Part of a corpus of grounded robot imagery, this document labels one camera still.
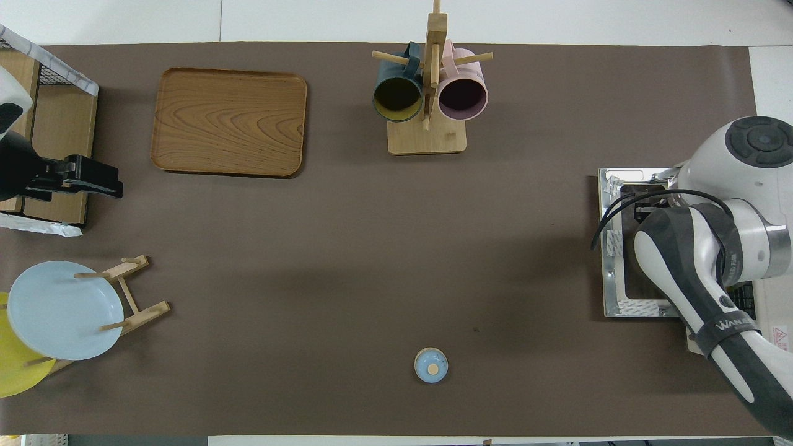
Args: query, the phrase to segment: mug handle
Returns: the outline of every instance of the mug handle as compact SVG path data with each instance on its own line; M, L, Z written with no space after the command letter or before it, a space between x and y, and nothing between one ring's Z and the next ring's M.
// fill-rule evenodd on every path
M442 61L443 69L446 70L446 75L456 76L460 74L457 65L454 64L454 44L451 43L451 39L446 39L446 42L443 44Z
M419 63L421 62L419 58L420 51L419 44L412 40L408 43L407 49L404 50L404 57L408 59L408 64L404 67L405 77L411 79L416 77L416 72L419 70Z

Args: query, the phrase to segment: black strap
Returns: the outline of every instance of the black strap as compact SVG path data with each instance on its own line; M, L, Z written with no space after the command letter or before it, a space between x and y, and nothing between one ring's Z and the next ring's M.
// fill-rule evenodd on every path
M722 313L713 317L696 333L694 339L699 349L706 357L710 357L713 349L726 338L738 333L755 330L758 333L760 328L754 320L744 311L735 310L729 313Z

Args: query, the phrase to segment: yellow plate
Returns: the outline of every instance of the yellow plate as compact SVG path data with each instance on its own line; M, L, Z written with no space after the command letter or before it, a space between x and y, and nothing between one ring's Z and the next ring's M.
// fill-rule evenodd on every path
M8 293L0 293L0 305L8 303ZM0 398L19 394L38 384L55 365L55 360L25 366L25 363L41 357L14 334L8 322L8 314L0 310Z

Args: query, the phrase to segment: black cable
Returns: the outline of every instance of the black cable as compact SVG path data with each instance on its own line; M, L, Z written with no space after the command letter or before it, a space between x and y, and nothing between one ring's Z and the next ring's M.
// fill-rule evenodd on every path
M597 248L598 240L600 240L600 233L606 227L606 224L609 221L611 221L611 219L614 218L615 215L622 212L628 206L640 202L645 198L652 198L652 197L657 197L659 195L671 195L671 194L687 194L687 195L696 195L698 197L707 198L708 200L711 200L712 202L716 203L719 207L721 207L722 210L724 210L724 213L727 214L727 217L730 218L730 220L734 220L733 212L730 210L729 207L727 207L727 204L725 204L722 200L714 197L711 194L707 194L705 192L700 192L698 190L692 190L692 189L656 190L654 192L648 192L646 194L639 195L638 197L629 200L627 203L622 204L620 207L614 210L614 212L612 212L611 214L606 212L603 215L603 217L600 218L600 223L598 224L597 230L595 231L595 236L592 237L592 243L589 245L589 248L593 251L595 250L595 248Z

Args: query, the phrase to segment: white floor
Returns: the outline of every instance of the white floor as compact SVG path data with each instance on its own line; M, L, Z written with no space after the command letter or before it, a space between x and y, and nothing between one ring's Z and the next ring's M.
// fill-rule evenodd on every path
M2 0L0 24L38 44L423 41L431 3ZM442 11L449 14L449 37L466 43L749 46L757 112L793 123L793 5L785 0L444 0ZM408 446L480 444L484 439L225 436L210 438L210 444ZM497 440L494 442L527 443L542 439Z

